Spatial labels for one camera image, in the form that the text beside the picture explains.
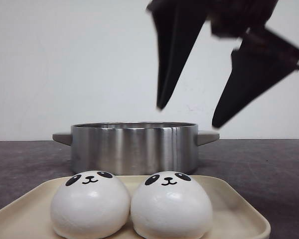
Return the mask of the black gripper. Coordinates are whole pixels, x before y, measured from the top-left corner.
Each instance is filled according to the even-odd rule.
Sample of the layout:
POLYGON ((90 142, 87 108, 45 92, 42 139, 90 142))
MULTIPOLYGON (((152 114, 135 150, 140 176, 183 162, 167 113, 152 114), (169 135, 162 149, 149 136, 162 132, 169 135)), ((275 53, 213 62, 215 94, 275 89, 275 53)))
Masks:
POLYGON ((218 37, 244 34, 240 47, 231 52, 232 70, 214 111, 214 128, 222 127, 251 101, 298 71, 299 47, 262 27, 276 5, 275 0, 152 0, 147 9, 157 32, 156 106, 162 110, 170 100, 207 20, 218 37))

